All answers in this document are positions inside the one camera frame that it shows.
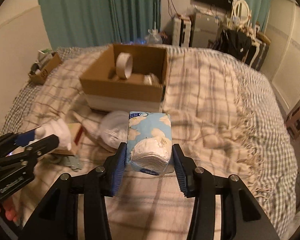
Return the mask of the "hand holding left gripper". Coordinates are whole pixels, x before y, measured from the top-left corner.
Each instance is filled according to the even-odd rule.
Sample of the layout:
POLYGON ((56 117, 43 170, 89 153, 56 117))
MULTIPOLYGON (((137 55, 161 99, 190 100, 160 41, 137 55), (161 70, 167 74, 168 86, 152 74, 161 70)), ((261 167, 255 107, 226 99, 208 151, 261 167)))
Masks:
POLYGON ((13 198, 12 197, 7 198, 6 200, 4 200, 2 202, 1 205, 2 205, 3 209, 5 210, 5 216, 6 216, 7 220, 17 222, 18 215, 17 215, 16 209, 15 209, 13 198))

